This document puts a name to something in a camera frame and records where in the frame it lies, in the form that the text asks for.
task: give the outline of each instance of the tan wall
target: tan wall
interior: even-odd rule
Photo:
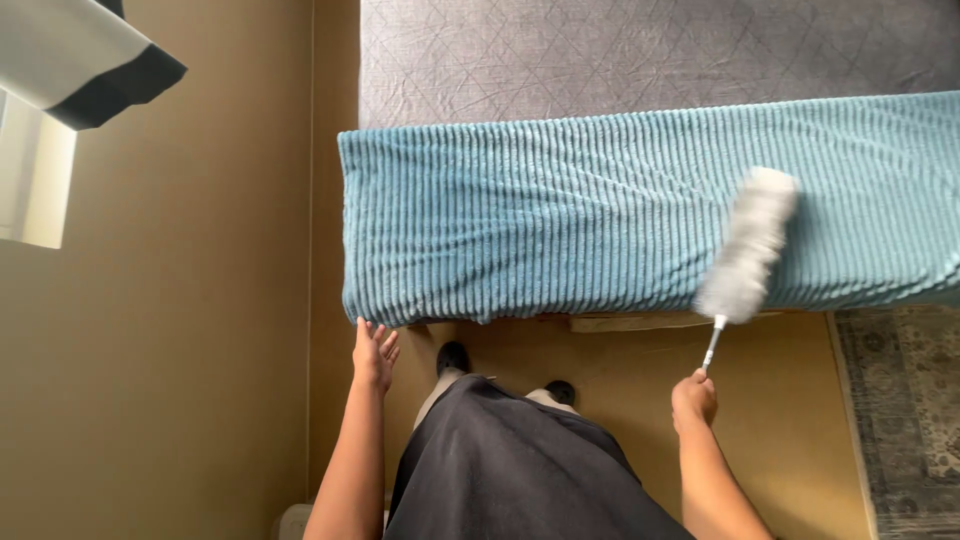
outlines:
[[[310,0],[128,0],[188,64],[0,242],[0,538],[263,539],[305,495]]]
[[[310,491],[320,486],[337,442],[353,364],[344,314],[344,180],[337,134],[357,127],[360,3],[318,1],[314,42],[313,291],[310,355]]]

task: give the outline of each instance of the person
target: person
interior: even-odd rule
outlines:
[[[383,527],[383,402],[396,332],[357,319],[353,383],[340,438],[307,523],[328,538],[633,538],[772,540],[711,430],[713,381],[697,370],[673,389],[683,525],[643,490],[613,436],[554,381],[526,397],[469,373],[444,344],[438,383],[400,459]]]

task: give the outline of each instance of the person's right hand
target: person's right hand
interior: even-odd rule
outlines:
[[[673,429],[677,433],[696,424],[713,424],[713,417],[717,414],[717,394],[713,381],[708,379],[703,368],[678,382],[673,387],[670,401],[673,404]]]

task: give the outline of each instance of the black shoe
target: black shoe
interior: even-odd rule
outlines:
[[[447,341],[437,353],[437,378],[447,367],[455,367],[464,373],[470,372],[470,357],[467,348],[459,341]]]
[[[573,384],[565,380],[554,380],[543,389],[553,394],[553,399],[562,405],[573,406],[577,400],[577,391],[573,388]]]

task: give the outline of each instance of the ribbed blanket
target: ribbed blanket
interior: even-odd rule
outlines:
[[[769,307],[960,304],[960,91],[339,143],[351,318],[686,309],[753,165],[801,191]]]

